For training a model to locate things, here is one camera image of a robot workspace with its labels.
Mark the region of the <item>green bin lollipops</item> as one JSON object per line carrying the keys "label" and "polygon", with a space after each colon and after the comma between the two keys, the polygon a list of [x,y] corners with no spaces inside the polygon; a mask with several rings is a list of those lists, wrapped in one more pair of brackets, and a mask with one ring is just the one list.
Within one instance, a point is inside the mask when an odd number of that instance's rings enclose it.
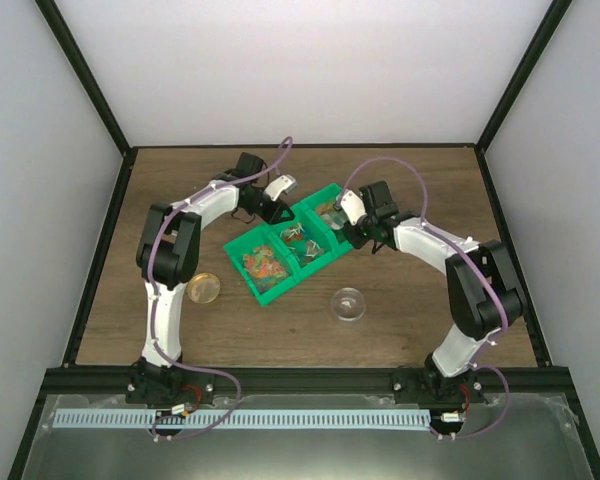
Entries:
{"label": "green bin lollipops", "polygon": [[292,220],[274,225],[272,230],[304,281],[334,262],[337,256],[320,219],[304,207],[293,207],[292,212]]}

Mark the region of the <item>green bin popsicle candies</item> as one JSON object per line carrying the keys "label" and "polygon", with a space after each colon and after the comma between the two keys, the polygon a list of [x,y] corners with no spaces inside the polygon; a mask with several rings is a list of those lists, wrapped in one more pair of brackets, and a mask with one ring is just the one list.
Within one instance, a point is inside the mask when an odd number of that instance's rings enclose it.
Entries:
{"label": "green bin popsicle candies", "polygon": [[300,201],[326,235],[335,257],[346,255],[353,249],[341,230],[346,216],[336,209],[336,200],[341,192],[342,188],[338,184],[331,183]]}

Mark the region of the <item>green bin star gummies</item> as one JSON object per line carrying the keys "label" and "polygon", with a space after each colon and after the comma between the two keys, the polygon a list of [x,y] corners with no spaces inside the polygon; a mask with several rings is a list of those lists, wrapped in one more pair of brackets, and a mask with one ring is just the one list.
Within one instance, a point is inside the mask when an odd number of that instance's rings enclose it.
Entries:
{"label": "green bin star gummies", "polygon": [[297,261],[267,225],[226,243],[224,251],[260,306],[271,304],[299,281]]}

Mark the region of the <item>metal scoop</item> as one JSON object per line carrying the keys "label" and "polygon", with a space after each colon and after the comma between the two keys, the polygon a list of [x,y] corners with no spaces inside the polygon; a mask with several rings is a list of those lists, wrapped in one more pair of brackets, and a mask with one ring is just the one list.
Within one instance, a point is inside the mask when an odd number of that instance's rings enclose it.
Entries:
{"label": "metal scoop", "polygon": [[335,231],[341,230],[348,222],[347,215],[342,210],[333,209],[324,214],[324,220]]}

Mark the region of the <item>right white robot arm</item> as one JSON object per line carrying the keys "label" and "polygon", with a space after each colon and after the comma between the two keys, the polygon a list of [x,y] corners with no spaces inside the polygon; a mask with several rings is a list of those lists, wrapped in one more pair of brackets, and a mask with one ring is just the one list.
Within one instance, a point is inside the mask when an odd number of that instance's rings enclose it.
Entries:
{"label": "right white robot arm", "polygon": [[453,325],[431,354],[432,372],[424,378],[427,396],[438,403],[460,390],[460,375],[477,366],[527,310],[519,276],[507,248],[499,241],[479,243],[458,237],[414,216],[379,218],[346,214],[342,231],[356,249],[373,242],[416,257],[446,277]]}

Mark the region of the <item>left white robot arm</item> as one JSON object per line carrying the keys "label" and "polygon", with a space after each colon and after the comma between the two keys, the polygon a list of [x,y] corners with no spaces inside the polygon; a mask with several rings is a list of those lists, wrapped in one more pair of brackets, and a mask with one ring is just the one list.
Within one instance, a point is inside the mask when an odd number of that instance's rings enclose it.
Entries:
{"label": "left white robot arm", "polygon": [[141,358],[169,368],[181,358],[181,310],[199,262],[201,233],[219,217],[243,209],[270,225],[291,219],[282,199],[297,181],[281,175],[265,187],[256,176],[223,174],[201,191],[174,203],[150,206],[136,253],[147,293],[147,329]]}

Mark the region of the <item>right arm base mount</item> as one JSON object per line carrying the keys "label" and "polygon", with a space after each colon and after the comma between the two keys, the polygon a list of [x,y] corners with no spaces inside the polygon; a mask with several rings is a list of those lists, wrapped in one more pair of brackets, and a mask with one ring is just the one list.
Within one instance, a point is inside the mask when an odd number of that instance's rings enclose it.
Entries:
{"label": "right arm base mount", "polygon": [[466,371],[459,376],[447,378],[442,375],[429,354],[421,368],[401,366],[390,375],[390,387],[397,403],[434,406],[461,407],[483,403],[483,392],[474,388],[477,377]]}

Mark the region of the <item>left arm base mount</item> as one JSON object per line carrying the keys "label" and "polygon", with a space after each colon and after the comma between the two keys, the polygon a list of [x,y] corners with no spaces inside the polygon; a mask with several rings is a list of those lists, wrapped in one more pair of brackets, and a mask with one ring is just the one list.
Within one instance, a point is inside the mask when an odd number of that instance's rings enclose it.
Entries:
{"label": "left arm base mount", "polygon": [[129,367],[126,401],[164,408],[197,401],[209,403],[214,385],[213,374],[155,366],[141,358]]}

